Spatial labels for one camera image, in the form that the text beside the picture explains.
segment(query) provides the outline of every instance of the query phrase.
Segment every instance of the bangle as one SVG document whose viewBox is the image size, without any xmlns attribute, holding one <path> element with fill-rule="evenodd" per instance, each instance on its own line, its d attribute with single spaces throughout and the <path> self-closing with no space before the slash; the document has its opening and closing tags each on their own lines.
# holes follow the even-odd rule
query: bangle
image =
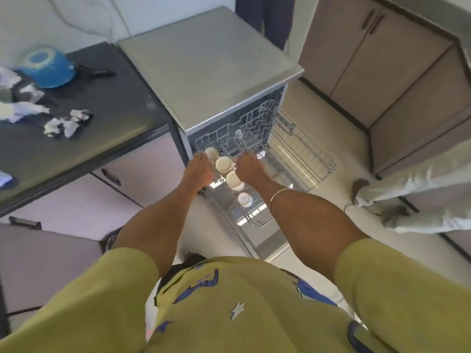
<svg viewBox="0 0 471 353">
<path fill-rule="evenodd" d="M 270 199 L 270 205 L 268 206 L 268 209 L 270 210 L 270 212 L 271 212 L 271 204 L 273 203 L 273 200 L 275 199 L 275 197 L 276 197 L 277 195 L 279 195 L 281 192 L 283 192 L 284 190 L 289 190 L 289 189 L 291 189 L 291 188 L 283 188 L 283 189 L 277 190 L 277 191 L 275 192 L 275 194 L 271 197 L 271 199 Z"/>
</svg>

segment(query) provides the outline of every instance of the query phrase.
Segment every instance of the person's left hand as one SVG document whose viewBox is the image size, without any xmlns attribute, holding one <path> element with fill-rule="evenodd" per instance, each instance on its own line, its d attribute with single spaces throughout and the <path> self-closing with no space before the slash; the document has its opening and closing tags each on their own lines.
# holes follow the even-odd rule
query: person's left hand
<svg viewBox="0 0 471 353">
<path fill-rule="evenodd" d="M 183 173 L 181 184 L 188 190 L 195 192 L 208 186 L 214 179 L 214 169 L 208 160 L 208 156 L 202 152 L 197 153 L 192 160 L 188 162 L 188 166 Z"/>
</svg>

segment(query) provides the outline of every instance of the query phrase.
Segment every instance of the white pants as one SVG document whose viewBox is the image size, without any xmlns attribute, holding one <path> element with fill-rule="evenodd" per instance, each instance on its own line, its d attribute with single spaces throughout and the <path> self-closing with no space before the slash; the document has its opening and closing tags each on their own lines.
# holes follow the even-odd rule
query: white pants
<svg viewBox="0 0 471 353">
<path fill-rule="evenodd" d="M 363 187 L 355 198 L 355 205 L 369 206 L 376 201 L 467 182 L 471 182 L 471 140 L 464 141 L 419 165 Z M 456 201 L 445 209 L 417 213 L 410 217 L 394 217 L 386 226 L 398 232 L 437 233 L 469 230 L 471 197 Z"/>
</svg>

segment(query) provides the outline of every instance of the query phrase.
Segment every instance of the wire rack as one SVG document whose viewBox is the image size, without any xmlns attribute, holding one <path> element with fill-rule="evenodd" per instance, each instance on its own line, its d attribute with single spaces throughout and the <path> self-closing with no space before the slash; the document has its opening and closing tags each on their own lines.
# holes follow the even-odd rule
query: wire rack
<svg viewBox="0 0 471 353">
<path fill-rule="evenodd" d="M 193 146 L 197 151 L 214 147 L 220 156 L 228 157 L 252 151 L 272 179 L 303 192 L 317 187 L 337 168 L 334 159 L 298 128 L 274 100 L 263 102 L 234 123 L 206 132 L 193 141 Z M 261 215 L 266 205 L 255 189 L 245 186 L 244 192 L 252 196 L 253 204 L 244 208 L 237 201 L 238 193 L 229 188 L 221 174 L 216 174 L 215 183 L 220 194 L 230 196 L 230 200 L 224 200 L 223 209 L 236 221 L 245 218 L 250 224 L 262 226 L 272 219 L 270 215 Z"/>
</svg>

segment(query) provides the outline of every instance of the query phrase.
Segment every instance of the drawer handle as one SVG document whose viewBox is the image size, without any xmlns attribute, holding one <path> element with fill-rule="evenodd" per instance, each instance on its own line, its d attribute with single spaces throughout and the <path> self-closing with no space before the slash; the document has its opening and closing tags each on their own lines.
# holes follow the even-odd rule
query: drawer handle
<svg viewBox="0 0 471 353">
<path fill-rule="evenodd" d="M 374 34 L 376 30 L 378 29 L 378 26 L 380 25 L 381 21 L 383 20 L 384 15 L 382 14 L 380 17 L 378 17 L 378 21 L 374 24 L 374 26 L 371 28 L 370 35 Z"/>
<path fill-rule="evenodd" d="M 14 216 L 8 217 L 10 225 L 15 225 L 17 227 L 26 227 L 34 230 L 42 230 L 41 222 L 35 222 L 33 220 L 16 218 Z"/>
<path fill-rule="evenodd" d="M 373 9 L 368 13 L 368 16 L 366 17 L 365 22 L 363 23 L 363 26 L 361 27 L 361 29 L 365 29 L 366 27 L 368 27 L 368 24 L 370 23 L 371 18 L 374 15 L 374 11 L 376 11 L 376 10 Z"/>
<path fill-rule="evenodd" d="M 103 176 L 105 176 L 109 181 L 113 182 L 115 185 L 121 187 L 121 181 L 119 180 L 118 177 L 116 177 L 114 174 L 110 173 L 108 170 L 102 168 L 101 172 Z"/>
</svg>

